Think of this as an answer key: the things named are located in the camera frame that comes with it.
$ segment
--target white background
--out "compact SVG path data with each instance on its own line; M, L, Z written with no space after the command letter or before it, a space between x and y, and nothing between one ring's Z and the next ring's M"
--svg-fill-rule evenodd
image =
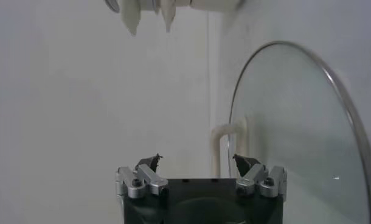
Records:
M371 143L371 0L178 10L170 34L144 13L135 38L119 17L101 0L0 0L0 223L119 223L115 169L157 152L163 176L208 177L209 130L272 40L338 73Z
M133 38L102 0L0 0L0 224L120 223L114 175L208 177L207 14Z

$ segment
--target metal ring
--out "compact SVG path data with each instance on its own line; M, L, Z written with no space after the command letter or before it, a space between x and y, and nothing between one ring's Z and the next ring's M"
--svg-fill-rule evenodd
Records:
M359 149L359 154L361 158L362 167L364 169L364 176L366 179L366 188L367 188L367 196L368 196L368 202L369 202L369 216L370 216L370 224L371 224L371 148L370 144L367 138L366 131L364 129L364 126L362 124L362 121L358 115L358 112L347 92L344 85L338 78L338 76L327 66L327 64L320 59L316 54L314 54L312 51L302 47L299 44L292 43L289 41L273 41L270 43L267 43L263 46L261 46L259 49L257 49L250 59L246 62L244 68L241 71L241 74L238 78L237 84L234 89L233 98L232 98L232 105L230 110L230 117L229 117L229 123L232 119L232 113L233 113L233 106L234 106L234 99L235 95L237 93L238 86L241 82L241 78L248 67L249 63L252 61L252 59L263 49L273 46L273 45L284 45L284 46L291 46L295 49L300 50L303 52L307 57L310 57L315 64L317 64L324 72L325 77L327 78L329 84L333 87L335 93L338 96L338 99L342 106L345 108L345 113L347 115L347 118L349 120L349 124L352 128L352 131L355 135L356 143Z

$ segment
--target bolt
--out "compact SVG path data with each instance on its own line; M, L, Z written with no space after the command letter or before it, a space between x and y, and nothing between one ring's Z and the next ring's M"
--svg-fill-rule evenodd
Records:
M131 182L131 185L133 185L134 187L141 187L141 186L142 186L142 182L141 182L141 180L139 180L139 179L134 179L134 180Z
M275 181L274 181L272 178L267 177L267 178L265 179L265 181L264 181L264 184L265 184L266 186L273 187L273 186L275 185Z

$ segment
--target metal clamp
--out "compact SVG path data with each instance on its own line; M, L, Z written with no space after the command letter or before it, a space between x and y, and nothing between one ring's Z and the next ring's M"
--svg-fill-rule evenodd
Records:
M268 176L268 169L264 165L254 164L252 168L235 182L238 195L247 196L254 193L255 185Z
M160 196L167 193L168 180L157 175L146 164L138 165L137 176L146 181L152 194Z
M138 179L129 167L120 167L116 172L117 195L127 194L130 198L142 198L145 196L146 185Z
M284 201L287 195L287 172L280 166L273 167L269 177L260 183L260 193L264 197L274 198L282 195Z

